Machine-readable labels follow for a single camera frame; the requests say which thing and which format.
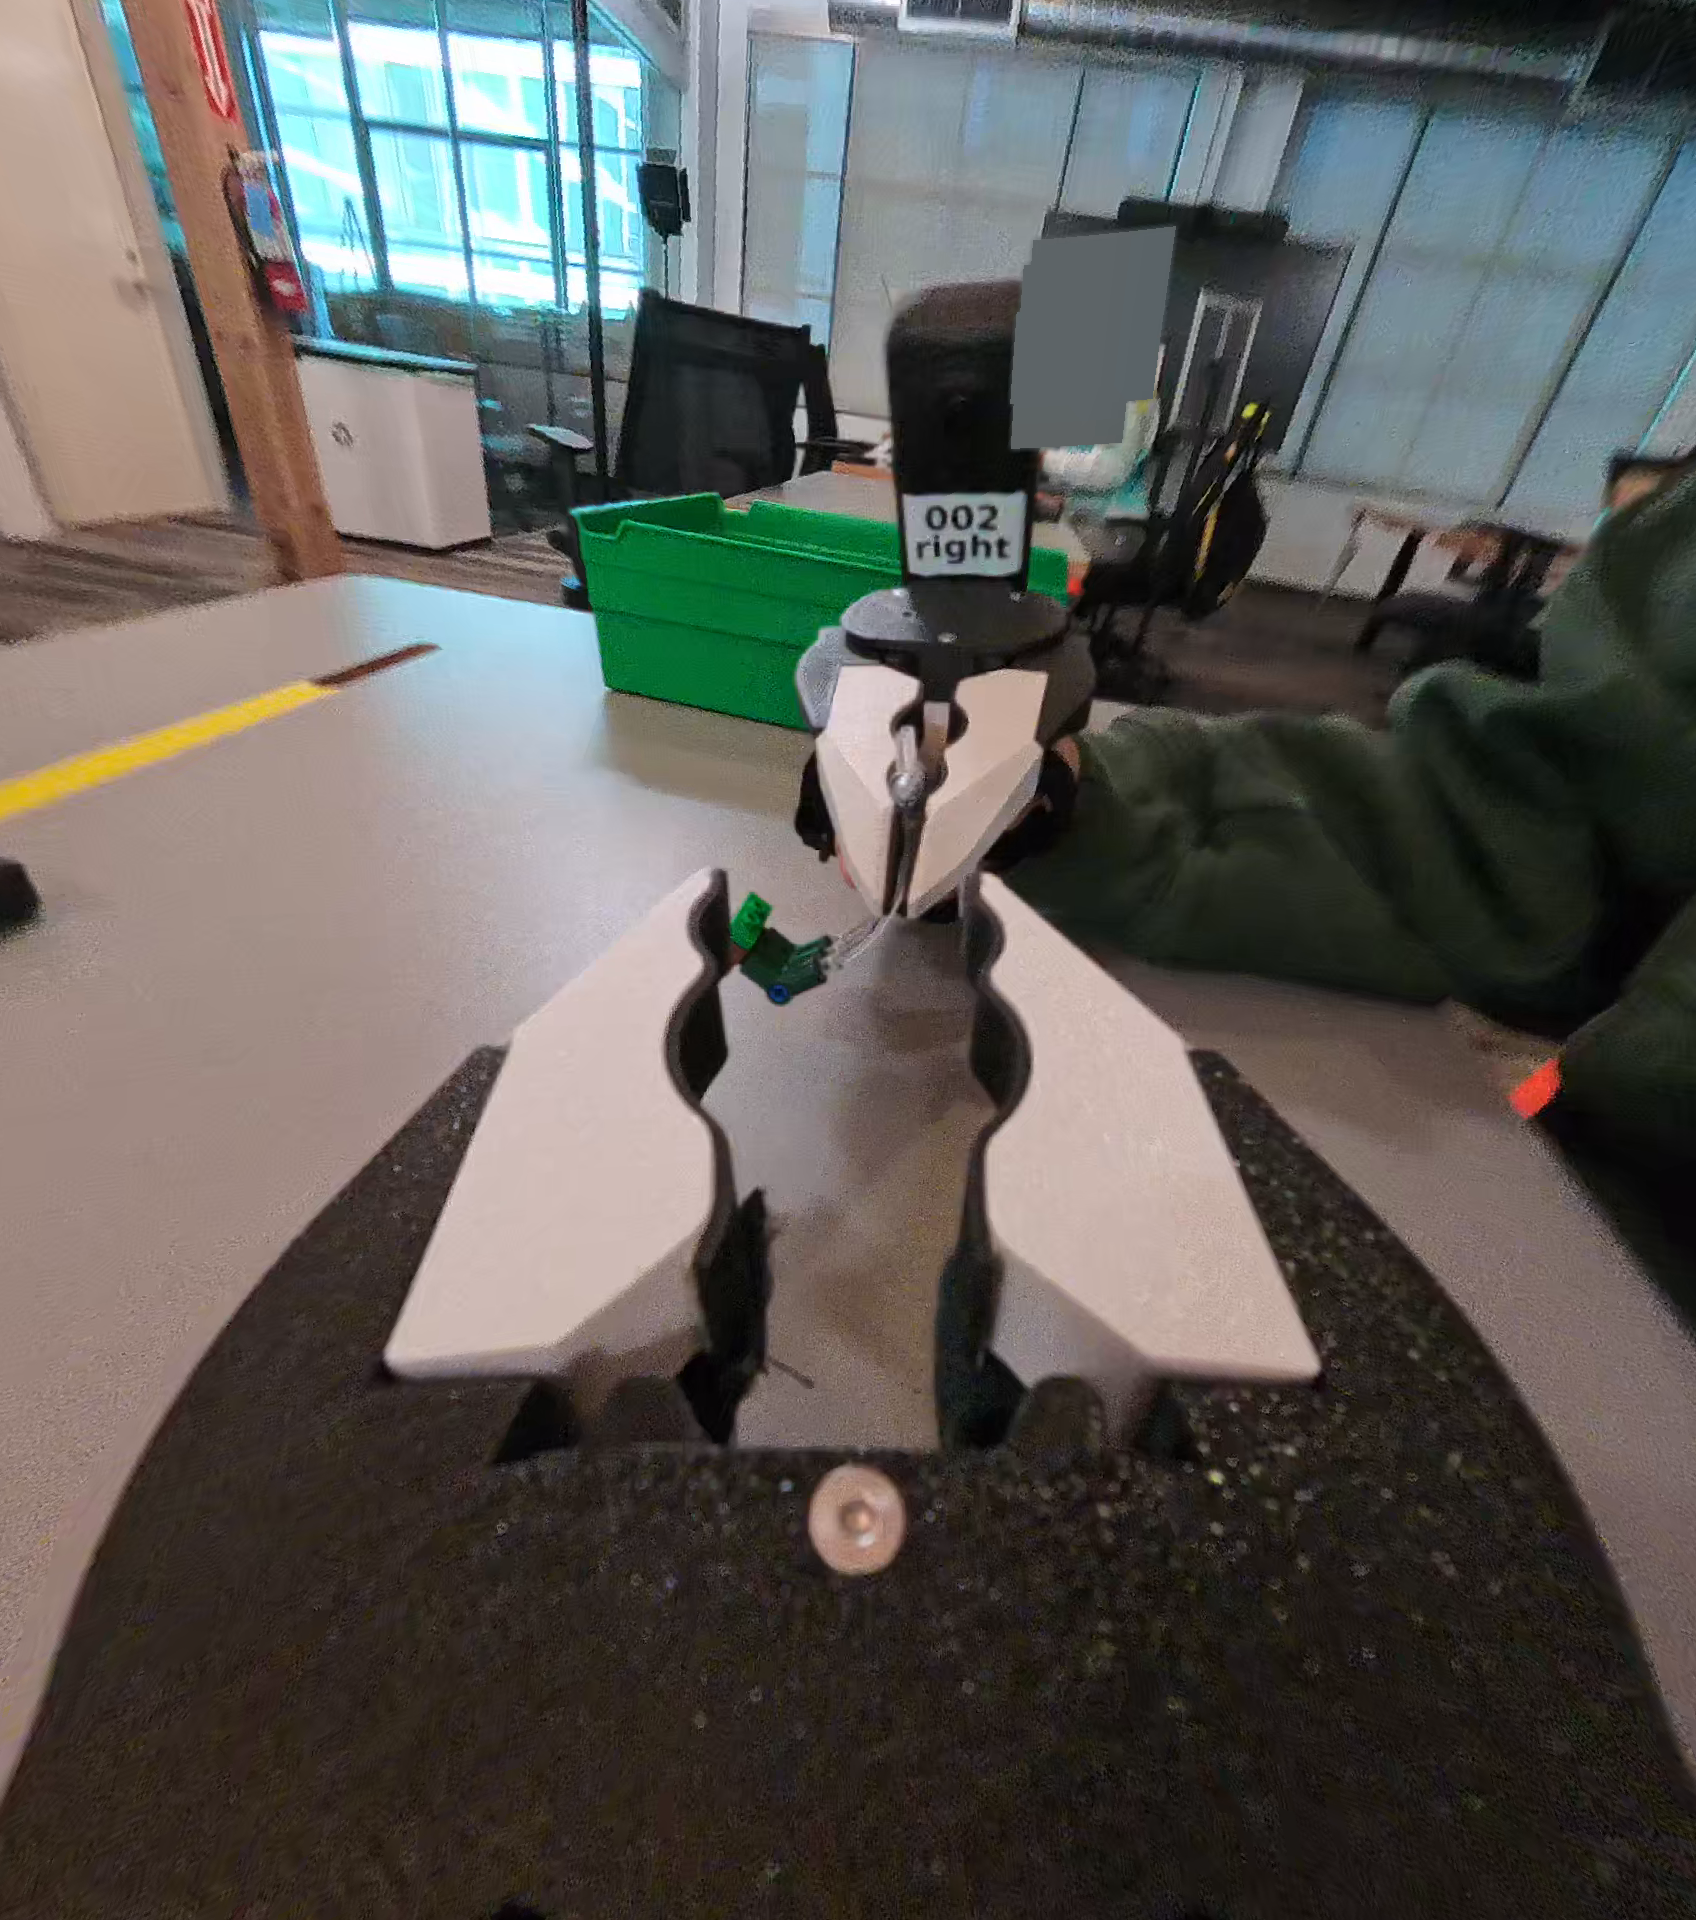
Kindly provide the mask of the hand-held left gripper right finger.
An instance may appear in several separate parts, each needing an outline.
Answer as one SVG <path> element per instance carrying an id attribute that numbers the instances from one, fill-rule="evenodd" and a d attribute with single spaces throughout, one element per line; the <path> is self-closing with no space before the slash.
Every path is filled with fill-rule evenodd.
<path id="1" fill-rule="evenodd" d="M 1319 1355 L 1179 1032 L 997 876 L 962 892 L 963 1164 L 936 1420 L 1005 1428 L 1078 1381 L 1111 1428 L 1167 1383 L 1316 1387 Z"/>

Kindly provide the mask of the black pole stand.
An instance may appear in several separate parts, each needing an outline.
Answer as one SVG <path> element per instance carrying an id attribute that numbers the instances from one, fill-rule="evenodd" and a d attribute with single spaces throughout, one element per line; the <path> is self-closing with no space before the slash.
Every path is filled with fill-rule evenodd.
<path id="1" fill-rule="evenodd" d="M 594 501 L 612 496 L 612 450 L 605 418 L 603 319 L 600 278 L 600 233 L 595 193 L 595 89 L 589 2 L 570 2 L 573 149 L 578 157 L 579 247 L 583 282 L 583 323 L 588 348 L 589 434 L 594 460 Z"/>

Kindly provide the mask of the green lego piece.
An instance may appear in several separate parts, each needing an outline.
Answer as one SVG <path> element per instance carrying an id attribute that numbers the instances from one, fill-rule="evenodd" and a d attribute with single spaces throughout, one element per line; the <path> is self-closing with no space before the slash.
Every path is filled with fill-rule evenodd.
<path id="1" fill-rule="evenodd" d="M 774 908 L 749 891 L 728 927 L 728 967 L 739 973 L 772 1007 L 822 989 L 835 965 L 829 934 L 795 940 L 772 923 Z"/>

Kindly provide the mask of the wooden post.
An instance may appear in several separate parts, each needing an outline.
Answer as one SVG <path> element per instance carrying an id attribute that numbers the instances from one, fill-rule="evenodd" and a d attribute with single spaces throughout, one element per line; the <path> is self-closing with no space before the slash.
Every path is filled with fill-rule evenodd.
<path id="1" fill-rule="evenodd" d="M 280 580 L 334 578 L 346 570 L 346 552 L 327 511 L 290 336 L 260 287 L 235 215 L 240 162 L 252 141 L 218 4 L 125 2 L 122 10 L 250 507 Z"/>

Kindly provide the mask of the yellow tape strip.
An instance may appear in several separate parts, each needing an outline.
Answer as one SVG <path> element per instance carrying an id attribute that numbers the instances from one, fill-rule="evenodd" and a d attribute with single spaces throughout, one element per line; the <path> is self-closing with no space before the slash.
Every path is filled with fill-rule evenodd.
<path id="1" fill-rule="evenodd" d="M 277 684 L 248 699 L 177 719 L 102 746 L 92 746 L 29 773 L 4 779 L 0 781 L 0 826 L 79 800 L 136 774 L 149 773 L 246 732 L 255 732 L 282 719 L 315 709 L 353 684 L 417 661 L 427 661 L 427 657 L 438 651 L 434 642 L 405 645 L 353 663 L 327 676 Z"/>

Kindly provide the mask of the white door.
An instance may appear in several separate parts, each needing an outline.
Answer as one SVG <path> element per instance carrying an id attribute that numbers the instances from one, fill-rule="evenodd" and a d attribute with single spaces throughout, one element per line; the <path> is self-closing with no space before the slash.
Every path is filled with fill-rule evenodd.
<path id="1" fill-rule="evenodd" d="M 55 523 L 229 507 L 102 4 L 0 2 L 0 398 Z"/>

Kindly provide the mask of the large grid window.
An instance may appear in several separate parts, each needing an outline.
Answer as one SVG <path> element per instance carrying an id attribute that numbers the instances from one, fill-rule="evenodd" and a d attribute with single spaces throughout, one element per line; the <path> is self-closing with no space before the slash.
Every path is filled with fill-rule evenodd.
<path id="1" fill-rule="evenodd" d="M 682 149 L 653 42 L 588 4 L 602 320 L 659 287 L 637 164 Z M 585 302 L 570 4 L 260 2 L 242 59 L 300 260 L 327 296 L 504 319 Z"/>

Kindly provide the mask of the person's right forearm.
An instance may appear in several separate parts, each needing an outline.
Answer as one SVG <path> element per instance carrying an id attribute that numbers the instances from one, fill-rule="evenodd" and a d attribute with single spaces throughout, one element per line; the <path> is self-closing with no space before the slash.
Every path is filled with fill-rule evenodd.
<path id="1" fill-rule="evenodd" d="M 1607 515 L 1532 680 L 1449 661 L 1386 722 L 1138 713 L 1007 884 L 1074 940 L 1577 1024 L 1696 900 L 1696 466 Z"/>

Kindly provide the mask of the red fire extinguisher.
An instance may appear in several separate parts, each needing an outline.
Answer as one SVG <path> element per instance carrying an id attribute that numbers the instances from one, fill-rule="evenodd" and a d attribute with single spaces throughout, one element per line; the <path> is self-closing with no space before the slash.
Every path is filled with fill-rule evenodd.
<path id="1" fill-rule="evenodd" d="M 220 182 L 255 301 L 283 325 L 303 323 L 309 315 L 308 285 L 265 158 L 228 151 Z"/>

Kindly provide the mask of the dark partition panel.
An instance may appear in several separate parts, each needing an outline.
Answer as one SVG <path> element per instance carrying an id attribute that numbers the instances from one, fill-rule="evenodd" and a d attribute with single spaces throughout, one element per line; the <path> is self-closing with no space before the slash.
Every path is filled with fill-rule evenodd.
<path id="1" fill-rule="evenodd" d="M 1042 235 L 1174 235 L 1153 396 L 1155 426 L 1192 440 L 1246 408 L 1260 447 L 1283 444 L 1350 264 L 1350 249 L 1293 239 L 1286 217 L 1129 197 L 1113 215 L 1054 209 Z"/>

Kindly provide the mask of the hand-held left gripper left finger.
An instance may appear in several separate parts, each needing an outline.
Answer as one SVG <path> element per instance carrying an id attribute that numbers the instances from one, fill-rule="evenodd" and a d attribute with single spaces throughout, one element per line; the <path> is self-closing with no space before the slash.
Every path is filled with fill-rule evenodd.
<path id="1" fill-rule="evenodd" d="M 386 1336 L 393 1379 L 759 1373 L 764 1229 L 705 1108 L 729 925 L 699 869 L 513 1028 Z"/>

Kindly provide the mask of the black office chair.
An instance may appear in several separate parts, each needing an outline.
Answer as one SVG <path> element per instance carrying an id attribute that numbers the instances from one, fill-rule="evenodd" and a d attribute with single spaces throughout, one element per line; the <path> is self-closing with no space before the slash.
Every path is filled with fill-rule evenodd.
<path id="1" fill-rule="evenodd" d="M 692 494 L 733 498 L 857 463 L 868 442 L 838 432 L 829 362 L 807 327 L 785 327 L 643 290 L 612 460 L 585 434 L 527 426 L 552 463 L 561 516 L 548 545 L 567 565 L 561 605 L 588 612 L 579 513 Z"/>

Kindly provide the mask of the green plastic bin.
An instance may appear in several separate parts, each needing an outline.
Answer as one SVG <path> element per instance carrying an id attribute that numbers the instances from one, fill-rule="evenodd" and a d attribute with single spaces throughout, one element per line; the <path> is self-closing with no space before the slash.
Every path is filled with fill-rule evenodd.
<path id="1" fill-rule="evenodd" d="M 692 492 L 578 508 L 578 578 L 607 690 L 822 732 L 834 710 L 896 729 L 1007 674 L 1037 740 L 1096 697 L 1032 496 L 899 492 L 889 523 Z"/>

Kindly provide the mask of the small wooden table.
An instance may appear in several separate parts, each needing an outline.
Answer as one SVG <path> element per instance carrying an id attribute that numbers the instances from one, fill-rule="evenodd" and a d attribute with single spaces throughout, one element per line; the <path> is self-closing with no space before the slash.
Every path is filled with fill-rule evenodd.
<path id="1" fill-rule="evenodd" d="M 1425 642 L 1452 642 L 1460 653 L 1511 657 L 1532 640 L 1550 592 L 1585 550 L 1583 540 L 1524 526 L 1481 518 L 1434 526 L 1366 503 L 1347 523 L 1322 597 L 1336 594 L 1367 535 L 1393 535 L 1397 545 L 1355 630 L 1358 655 L 1372 655 L 1386 632 L 1404 630 Z M 1445 557 L 1443 580 L 1460 594 L 1408 588 L 1423 550 Z"/>

